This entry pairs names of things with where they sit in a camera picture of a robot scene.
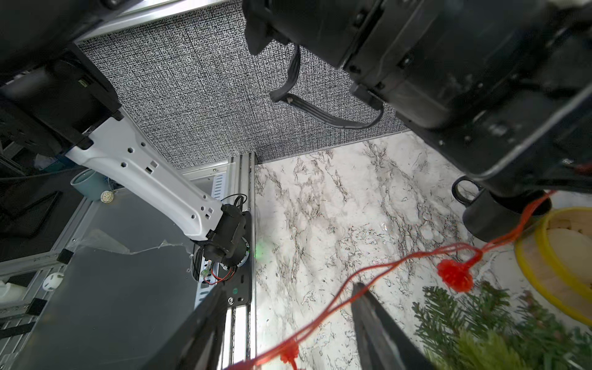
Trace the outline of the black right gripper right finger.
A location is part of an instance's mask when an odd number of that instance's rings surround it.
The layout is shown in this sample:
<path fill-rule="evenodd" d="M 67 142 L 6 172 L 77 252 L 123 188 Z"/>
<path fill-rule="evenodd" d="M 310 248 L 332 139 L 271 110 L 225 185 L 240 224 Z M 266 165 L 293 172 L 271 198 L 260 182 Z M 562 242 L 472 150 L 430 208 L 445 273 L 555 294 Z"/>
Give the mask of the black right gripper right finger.
<path fill-rule="evenodd" d="M 363 283 L 354 284 L 360 294 L 351 304 L 360 364 L 363 369 L 434 369 L 416 348 L 377 298 L 363 292 Z"/>

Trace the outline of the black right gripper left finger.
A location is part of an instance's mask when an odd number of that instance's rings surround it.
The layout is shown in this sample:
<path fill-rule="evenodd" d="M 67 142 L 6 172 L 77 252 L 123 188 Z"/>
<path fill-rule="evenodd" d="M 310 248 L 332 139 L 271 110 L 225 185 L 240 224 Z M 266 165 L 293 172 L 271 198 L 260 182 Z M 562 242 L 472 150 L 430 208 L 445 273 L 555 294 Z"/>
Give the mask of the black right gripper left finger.
<path fill-rule="evenodd" d="M 214 288 L 144 369 L 216 369 L 223 346 L 228 297 Z"/>

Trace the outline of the small green christmas tree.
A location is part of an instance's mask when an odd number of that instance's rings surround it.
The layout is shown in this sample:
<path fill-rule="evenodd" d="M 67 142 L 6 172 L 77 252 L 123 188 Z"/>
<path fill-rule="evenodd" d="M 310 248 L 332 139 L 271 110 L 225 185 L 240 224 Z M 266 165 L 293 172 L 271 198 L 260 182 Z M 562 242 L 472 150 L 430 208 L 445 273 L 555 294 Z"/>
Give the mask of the small green christmas tree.
<path fill-rule="evenodd" d="M 450 294 L 423 289 L 414 303 L 416 337 L 437 369 L 589 369 L 591 330 L 567 328 L 530 291 L 512 307 L 488 282 Z"/>

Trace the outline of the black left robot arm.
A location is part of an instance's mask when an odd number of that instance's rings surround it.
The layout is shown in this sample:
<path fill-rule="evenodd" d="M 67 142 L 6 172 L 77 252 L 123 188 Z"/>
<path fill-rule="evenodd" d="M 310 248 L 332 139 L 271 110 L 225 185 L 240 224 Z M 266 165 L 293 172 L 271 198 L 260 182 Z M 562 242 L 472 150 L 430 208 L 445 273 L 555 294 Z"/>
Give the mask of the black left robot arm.
<path fill-rule="evenodd" d="M 205 256 L 245 259 L 241 210 L 199 191 L 146 141 L 75 41 L 130 1 L 1 4 L 1 131 L 64 154 L 169 217 Z M 351 94 L 406 125 L 497 196 L 591 190 L 589 1 L 244 1 L 252 55 L 294 52 L 271 92 L 322 123 L 362 130 L 293 94 L 306 49 L 352 79 Z"/>

